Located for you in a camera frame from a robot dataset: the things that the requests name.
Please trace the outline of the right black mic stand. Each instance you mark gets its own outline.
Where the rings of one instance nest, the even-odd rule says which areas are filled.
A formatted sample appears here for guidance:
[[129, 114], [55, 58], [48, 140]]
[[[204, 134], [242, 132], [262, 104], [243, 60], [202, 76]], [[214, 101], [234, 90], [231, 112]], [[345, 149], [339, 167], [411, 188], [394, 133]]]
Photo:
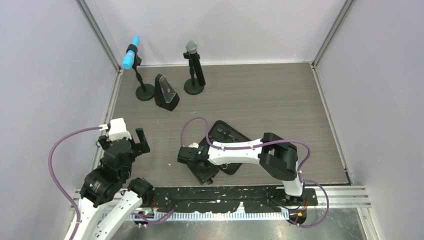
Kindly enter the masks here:
[[198, 79], [195, 77], [194, 63], [189, 53], [183, 53], [183, 57], [188, 60], [190, 73], [190, 79], [184, 83], [184, 91], [189, 95], [198, 95], [203, 92], [204, 87], [199, 85]]

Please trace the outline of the black zip tool case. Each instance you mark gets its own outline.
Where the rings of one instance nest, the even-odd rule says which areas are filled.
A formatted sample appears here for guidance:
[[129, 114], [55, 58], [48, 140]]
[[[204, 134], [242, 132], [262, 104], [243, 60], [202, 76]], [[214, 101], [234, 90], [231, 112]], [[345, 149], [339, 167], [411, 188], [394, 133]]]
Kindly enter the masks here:
[[[225, 140], [224, 136], [217, 132], [217, 129], [231, 132], [238, 140], [236, 142]], [[200, 150], [201, 147], [204, 147], [204, 151], [206, 151], [206, 148], [208, 148], [208, 160], [219, 168], [219, 172], [222, 171], [232, 176], [243, 164], [257, 165], [259, 163], [258, 154], [260, 148], [254, 146], [259, 142], [259, 140], [245, 138], [243, 134], [226, 124], [226, 122], [218, 120], [210, 130], [206, 131], [204, 139], [198, 143], [198, 149]], [[222, 170], [220, 168], [222, 164], [232, 164], [231, 170]]]

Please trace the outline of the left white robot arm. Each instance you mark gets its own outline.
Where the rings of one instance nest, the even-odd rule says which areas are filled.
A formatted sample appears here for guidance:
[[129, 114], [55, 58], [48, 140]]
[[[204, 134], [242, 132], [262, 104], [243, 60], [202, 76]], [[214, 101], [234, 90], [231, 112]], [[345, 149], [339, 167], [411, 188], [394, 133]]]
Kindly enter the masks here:
[[100, 165], [84, 179], [78, 200], [79, 216], [72, 220], [67, 240], [109, 240], [135, 209], [148, 207], [154, 199], [153, 186], [144, 178], [130, 179], [137, 157], [149, 153], [143, 128], [121, 138], [108, 130], [98, 138], [104, 151]]

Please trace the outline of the black mic stand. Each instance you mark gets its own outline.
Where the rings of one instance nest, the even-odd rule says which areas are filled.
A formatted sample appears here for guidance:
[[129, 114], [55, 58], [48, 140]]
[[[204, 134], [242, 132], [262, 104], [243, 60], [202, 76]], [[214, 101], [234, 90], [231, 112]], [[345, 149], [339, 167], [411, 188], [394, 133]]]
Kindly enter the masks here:
[[144, 84], [141, 74], [138, 72], [137, 67], [142, 63], [142, 59], [136, 55], [132, 69], [135, 71], [135, 76], [140, 86], [135, 91], [135, 96], [140, 101], [149, 101], [154, 97], [155, 89], [152, 84]]
[[195, 77], [194, 63], [189, 53], [183, 53], [183, 57], [188, 60], [190, 73], [190, 79], [184, 83], [184, 91], [189, 95], [198, 95], [203, 92], [204, 87], [199, 85], [198, 79]]

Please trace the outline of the black metronome clear cover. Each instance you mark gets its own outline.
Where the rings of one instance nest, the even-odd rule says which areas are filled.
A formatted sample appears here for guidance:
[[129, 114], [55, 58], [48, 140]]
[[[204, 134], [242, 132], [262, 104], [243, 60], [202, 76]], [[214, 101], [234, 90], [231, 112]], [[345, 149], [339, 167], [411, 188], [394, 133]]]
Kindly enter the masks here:
[[179, 95], [162, 74], [158, 74], [154, 79], [154, 101], [158, 107], [170, 112], [180, 101]]

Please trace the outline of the left black mic stand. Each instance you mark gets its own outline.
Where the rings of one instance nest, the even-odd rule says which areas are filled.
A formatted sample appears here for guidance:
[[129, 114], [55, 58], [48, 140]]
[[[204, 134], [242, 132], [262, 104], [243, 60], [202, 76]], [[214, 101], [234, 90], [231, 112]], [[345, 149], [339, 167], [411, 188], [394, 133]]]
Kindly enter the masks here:
[[140, 101], [149, 101], [154, 97], [155, 89], [152, 84], [144, 84], [141, 74], [138, 72], [137, 67], [142, 63], [142, 59], [136, 55], [132, 69], [135, 71], [135, 76], [140, 86], [135, 91], [135, 96]]

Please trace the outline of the blue microphone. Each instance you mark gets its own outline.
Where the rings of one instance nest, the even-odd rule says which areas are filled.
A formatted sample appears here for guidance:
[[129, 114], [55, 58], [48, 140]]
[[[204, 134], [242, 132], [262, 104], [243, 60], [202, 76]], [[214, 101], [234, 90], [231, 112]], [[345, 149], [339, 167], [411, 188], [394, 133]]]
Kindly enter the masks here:
[[125, 56], [122, 60], [122, 67], [125, 70], [136, 69], [142, 62], [141, 58], [138, 56], [138, 46], [140, 44], [140, 36], [136, 35], [132, 40], [131, 44], [128, 45], [126, 49]]

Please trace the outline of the grey black microphone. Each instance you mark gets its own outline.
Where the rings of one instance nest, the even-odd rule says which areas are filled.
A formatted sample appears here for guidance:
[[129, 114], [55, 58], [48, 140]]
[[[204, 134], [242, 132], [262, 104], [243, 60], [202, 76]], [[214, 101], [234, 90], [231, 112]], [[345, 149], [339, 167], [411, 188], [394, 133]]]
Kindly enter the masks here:
[[186, 44], [186, 52], [188, 53], [189, 59], [192, 61], [192, 65], [194, 68], [195, 75], [201, 87], [206, 85], [205, 77], [203, 74], [200, 55], [198, 54], [198, 45], [190, 40]]

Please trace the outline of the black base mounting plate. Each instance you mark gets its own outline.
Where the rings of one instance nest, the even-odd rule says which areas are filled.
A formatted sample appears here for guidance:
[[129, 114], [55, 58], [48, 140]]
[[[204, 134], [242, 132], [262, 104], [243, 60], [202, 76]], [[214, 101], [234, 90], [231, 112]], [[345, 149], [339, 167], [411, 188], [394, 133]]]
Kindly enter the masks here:
[[141, 207], [167, 213], [276, 213], [287, 208], [299, 210], [318, 205], [316, 191], [306, 188], [301, 197], [289, 197], [282, 186], [155, 187]]

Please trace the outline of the aluminium frame rail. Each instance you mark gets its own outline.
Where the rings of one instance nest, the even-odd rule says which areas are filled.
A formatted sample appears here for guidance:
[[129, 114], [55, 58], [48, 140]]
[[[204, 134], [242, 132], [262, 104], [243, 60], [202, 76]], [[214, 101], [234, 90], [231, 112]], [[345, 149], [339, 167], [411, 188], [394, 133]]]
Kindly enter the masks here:
[[[317, 206], [305, 206], [301, 209], [283, 208], [277, 212], [268, 213], [248, 213], [244, 207], [239, 207], [233, 213], [176, 213], [159, 212], [156, 209], [138, 207], [129, 215], [129, 219], [142, 221], [144, 219], [152, 221], [241, 221], [241, 220], [287, 220], [304, 223], [308, 216], [317, 211], [319, 216], [328, 214], [333, 209], [370, 208], [371, 202], [363, 187], [359, 186], [325, 186], [324, 188], [308, 186], [307, 189], [314, 189], [318, 201]], [[77, 207], [80, 195], [74, 197]]]

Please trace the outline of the black hair clip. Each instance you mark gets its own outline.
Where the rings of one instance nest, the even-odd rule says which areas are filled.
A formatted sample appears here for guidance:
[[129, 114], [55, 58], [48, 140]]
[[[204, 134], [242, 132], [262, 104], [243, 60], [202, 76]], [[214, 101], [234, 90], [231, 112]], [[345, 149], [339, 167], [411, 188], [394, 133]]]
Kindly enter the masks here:
[[225, 140], [232, 141], [233, 143], [235, 143], [236, 141], [239, 140], [237, 137], [232, 135], [230, 131], [225, 131], [224, 129], [218, 128], [217, 132], [220, 133], [221, 135], [223, 135], [223, 138]]

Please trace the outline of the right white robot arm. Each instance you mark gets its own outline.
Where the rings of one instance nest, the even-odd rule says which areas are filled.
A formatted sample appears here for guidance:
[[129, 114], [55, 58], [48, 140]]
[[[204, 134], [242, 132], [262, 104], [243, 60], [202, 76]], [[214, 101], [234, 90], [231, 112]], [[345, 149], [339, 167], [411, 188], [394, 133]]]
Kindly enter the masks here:
[[223, 165], [259, 165], [282, 182], [285, 198], [291, 205], [299, 205], [306, 197], [298, 159], [295, 142], [270, 132], [262, 138], [245, 142], [208, 140], [203, 145], [193, 143], [180, 147], [177, 155], [177, 162], [187, 165], [201, 185], [213, 183]]

